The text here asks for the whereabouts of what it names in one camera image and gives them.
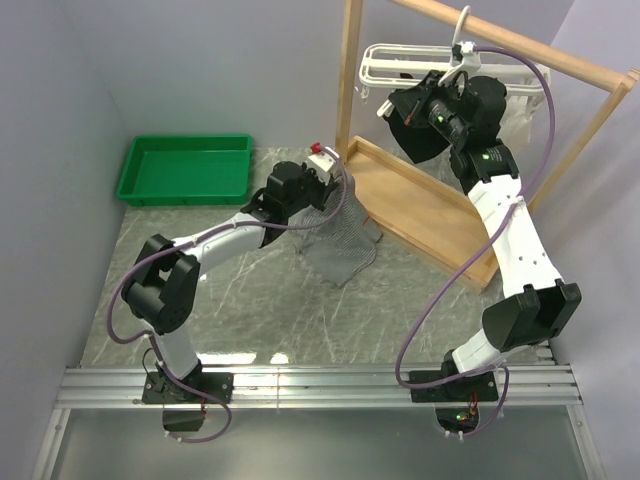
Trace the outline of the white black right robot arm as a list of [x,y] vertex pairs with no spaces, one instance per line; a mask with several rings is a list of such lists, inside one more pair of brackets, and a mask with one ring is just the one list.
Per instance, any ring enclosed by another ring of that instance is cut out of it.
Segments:
[[424,385],[441,386],[448,397],[460,400],[474,390],[476,375],[558,336],[582,295],[547,255],[514,156],[499,137],[506,86],[489,76],[459,72],[446,80],[431,72],[417,85],[394,91],[389,100],[392,133],[412,161],[427,160],[423,150],[428,146],[450,151],[451,169],[489,236],[452,277],[458,279],[488,250],[502,276],[502,300],[483,312],[474,336],[446,355],[439,379]]

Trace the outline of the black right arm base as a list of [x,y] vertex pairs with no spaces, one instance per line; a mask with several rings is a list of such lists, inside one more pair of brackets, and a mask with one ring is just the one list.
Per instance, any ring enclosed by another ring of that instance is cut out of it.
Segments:
[[[436,405],[435,414],[439,426],[446,434],[461,438],[477,434],[498,415],[505,393],[498,393],[498,383],[493,372],[464,377],[429,389],[411,388],[413,403]],[[479,404],[497,401],[497,406],[485,424],[480,424]]]

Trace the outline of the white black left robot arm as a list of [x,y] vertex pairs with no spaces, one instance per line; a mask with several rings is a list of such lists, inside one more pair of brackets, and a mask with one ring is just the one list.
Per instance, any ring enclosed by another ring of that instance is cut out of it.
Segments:
[[340,159],[328,153],[312,154],[303,163],[279,162],[229,220],[191,236],[170,240],[155,235],[146,241],[120,295],[145,325],[143,333],[168,376],[166,390],[176,400],[192,401],[202,388],[201,362],[186,327],[201,275],[270,245],[295,228],[290,219],[302,210],[324,210],[329,196],[345,188],[347,180]]

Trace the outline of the striped grey boxer underwear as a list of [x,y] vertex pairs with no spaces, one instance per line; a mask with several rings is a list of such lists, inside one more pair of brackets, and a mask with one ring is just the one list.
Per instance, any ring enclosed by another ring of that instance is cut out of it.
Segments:
[[355,194],[355,179],[339,185],[323,211],[307,207],[289,219],[296,252],[323,280],[344,286],[376,258],[382,232]]

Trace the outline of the white clip hanger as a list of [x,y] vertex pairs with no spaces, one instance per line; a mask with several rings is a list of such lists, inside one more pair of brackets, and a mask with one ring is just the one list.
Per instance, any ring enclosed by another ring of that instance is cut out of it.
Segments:
[[448,84],[458,73],[485,75],[501,81],[507,97],[532,115],[545,99],[538,77],[522,63],[515,65],[483,61],[474,50],[475,43],[462,38],[462,27],[471,12],[465,6],[458,16],[452,43],[445,46],[377,43],[368,46],[362,56],[355,88],[365,101],[371,88],[407,89],[434,72],[440,84]]

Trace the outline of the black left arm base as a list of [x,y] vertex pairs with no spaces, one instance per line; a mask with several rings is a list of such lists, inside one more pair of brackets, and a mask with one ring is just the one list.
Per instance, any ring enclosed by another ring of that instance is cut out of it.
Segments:
[[[213,395],[225,404],[231,400],[234,377],[230,372],[202,373],[194,388]],[[169,433],[197,433],[206,418],[208,399],[185,391],[175,385],[164,373],[146,375],[141,402],[144,405],[163,406],[162,424]]]

